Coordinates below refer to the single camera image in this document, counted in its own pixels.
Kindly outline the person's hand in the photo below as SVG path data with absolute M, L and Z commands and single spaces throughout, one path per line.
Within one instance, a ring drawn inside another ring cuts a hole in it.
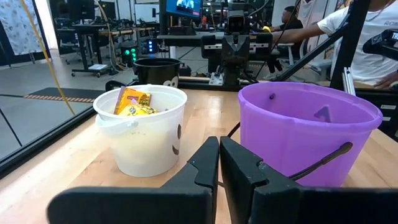
M 383 77 L 379 82 L 374 85 L 374 88 L 388 89 L 395 82 L 398 82 L 398 71 L 392 72 Z

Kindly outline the computer tower green lights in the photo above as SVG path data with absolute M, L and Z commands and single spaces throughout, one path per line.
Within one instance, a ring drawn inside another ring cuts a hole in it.
M 139 59 L 139 48 L 135 41 L 125 41 L 121 44 L 122 63 L 131 68 L 134 62 Z

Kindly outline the black device blue lights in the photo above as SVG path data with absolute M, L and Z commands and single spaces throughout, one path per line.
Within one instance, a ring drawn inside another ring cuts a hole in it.
M 147 39 L 146 49 L 148 54 L 156 54 L 159 51 L 157 39 Z

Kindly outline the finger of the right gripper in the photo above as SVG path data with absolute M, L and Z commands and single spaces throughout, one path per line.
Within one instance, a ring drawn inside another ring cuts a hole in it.
M 247 63 L 249 60 L 250 38 L 248 35 L 239 35 L 236 46 L 237 56 L 242 63 Z
M 222 40 L 222 58 L 224 63 L 235 63 L 236 46 L 232 35 L 225 35 Z

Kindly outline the silver aluminium extrusion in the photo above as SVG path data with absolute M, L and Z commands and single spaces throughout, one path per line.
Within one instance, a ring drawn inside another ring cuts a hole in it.
M 342 73 L 342 81 L 343 81 L 343 88 L 347 94 L 356 95 L 354 81 L 351 74 L 351 69 L 349 67 L 345 67 Z

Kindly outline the person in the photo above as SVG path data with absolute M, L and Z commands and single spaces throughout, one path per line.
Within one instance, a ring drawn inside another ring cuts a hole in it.
M 345 7 L 309 27 L 273 32 L 273 42 L 287 44 L 322 34 L 332 35 L 343 22 L 347 12 L 348 8 Z M 374 87 L 383 77 L 398 71 L 398 61 L 382 55 L 364 53 L 363 45 L 387 29 L 398 29 L 398 1 L 371 0 L 364 22 L 360 23 L 357 19 L 353 19 L 352 22 L 362 29 L 351 63 L 353 80 Z
M 303 28 L 302 22 L 296 16 L 296 10 L 294 6 L 288 6 L 284 9 L 281 21 L 281 25 L 270 28 L 271 32 L 278 32 L 284 29 L 289 30 Z

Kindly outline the wall monitor screen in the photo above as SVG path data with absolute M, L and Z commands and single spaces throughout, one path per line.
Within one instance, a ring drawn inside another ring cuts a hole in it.
M 166 0 L 165 11 L 168 14 L 199 19 L 203 0 Z

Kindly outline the black desk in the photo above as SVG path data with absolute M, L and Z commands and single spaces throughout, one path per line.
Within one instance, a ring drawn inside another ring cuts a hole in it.
M 152 30 L 152 28 L 141 28 L 141 27 L 132 27 L 127 30 L 111 30 L 111 31 L 106 31 L 104 28 L 105 25 L 89 25 L 89 24 L 75 24 L 72 26 L 72 28 L 61 28 L 61 29 L 56 29 L 56 36 L 58 37 L 61 34 L 70 34 L 74 35 L 74 37 L 77 40 L 77 46 L 80 51 L 80 56 L 81 56 L 81 62 L 83 63 L 83 68 L 82 69 L 72 69 L 71 76 L 75 77 L 77 73 L 92 73 L 96 75 L 98 78 L 106 73 L 109 75 L 115 75 L 118 73 L 116 68 L 113 68 L 112 65 L 108 65 L 108 68 L 104 70 L 89 70 L 88 67 L 92 66 L 93 64 L 103 64 L 102 57 L 101 57 L 101 50 L 100 46 L 98 45 L 99 42 L 99 36 L 105 35 L 109 37 L 109 43 L 112 44 L 112 36 L 114 35 L 127 35 L 127 34 L 133 34 L 135 31 L 142 31 L 142 30 Z M 95 43 L 95 52 L 97 56 L 97 62 L 94 63 L 93 61 L 92 64 L 88 64 L 87 58 L 86 58 L 86 52 L 88 52 L 89 55 L 92 54 L 92 51 L 90 49 L 91 43 L 88 39 L 88 36 L 92 36 L 92 40 Z

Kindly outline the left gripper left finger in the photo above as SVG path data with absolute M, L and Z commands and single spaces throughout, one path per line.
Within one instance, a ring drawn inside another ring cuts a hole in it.
M 47 207 L 50 224 L 215 224 L 219 142 L 209 137 L 159 188 L 75 187 Z

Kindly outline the yellow Sour Patch packet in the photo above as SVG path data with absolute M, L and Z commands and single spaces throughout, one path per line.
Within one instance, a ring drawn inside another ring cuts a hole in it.
M 124 107 L 120 112 L 120 116 L 146 116 L 150 114 L 156 114 L 157 110 L 150 106 L 142 105 L 128 105 Z
M 117 97 L 114 114 L 120 114 L 122 110 L 129 105 L 150 105 L 151 94 L 143 91 L 138 91 L 128 87 L 121 87 Z

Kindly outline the silver mounting bracket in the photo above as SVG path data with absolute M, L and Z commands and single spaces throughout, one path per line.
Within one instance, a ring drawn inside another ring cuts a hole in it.
M 224 73 L 211 73 L 209 79 L 209 85 L 213 86 L 223 86 L 224 85 Z

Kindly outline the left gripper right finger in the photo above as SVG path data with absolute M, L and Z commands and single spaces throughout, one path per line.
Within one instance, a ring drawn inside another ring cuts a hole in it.
M 232 224 L 398 224 L 398 189 L 304 187 L 221 137 Z

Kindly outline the purple jack-o-lantern bucket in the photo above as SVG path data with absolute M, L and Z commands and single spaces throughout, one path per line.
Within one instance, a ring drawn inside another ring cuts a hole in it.
M 352 143 L 348 152 L 297 181 L 305 186 L 339 187 L 382 122 L 372 103 L 307 83 L 251 84 L 239 91 L 238 102 L 241 145 L 286 176 Z

